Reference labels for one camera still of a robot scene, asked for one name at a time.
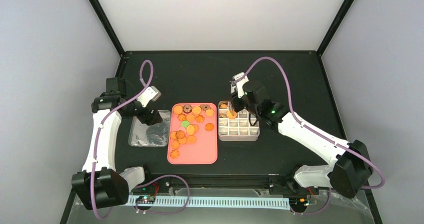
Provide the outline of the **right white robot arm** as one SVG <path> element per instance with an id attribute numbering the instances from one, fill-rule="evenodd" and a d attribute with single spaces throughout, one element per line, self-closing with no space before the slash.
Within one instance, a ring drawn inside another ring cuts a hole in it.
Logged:
<path id="1" fill-rule="evenodd" d="M 303 188 L 332 188 L 346 198 L 353 198 L 365 188 L 374 168 L 368 163 L 366 145 L 337 138 L 300 119 L 279 102 L 273 102 L 265 87 L 256 81 L 232 81 L 231 104 L 235 111 L 247 110 L 260 125 L 289 137 L 308 148 L 324 165 L 301 165 L 285 179 L 285 188 L 293 194 Z"/>

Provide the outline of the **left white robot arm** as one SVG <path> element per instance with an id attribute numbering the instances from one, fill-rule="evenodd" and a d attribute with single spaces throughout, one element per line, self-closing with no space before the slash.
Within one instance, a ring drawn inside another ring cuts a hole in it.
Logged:
<path id="1" fill-rule="evenodd" d="M 125 80 L 108 78 L 106 91 L 91 104 L 93 132 L 82 171 L 71 179 L 72 189 L 87 210 L 120 206 L 128 201 L 130 191 L 145 180 L 142 166 L 118 173 L 115 151 L 120 124 L 136 117 L 148 126 L 162 122 L 157 109 L 150 107 L 161 92 L 149 83 L 133 98 L 127 98 Z"/>

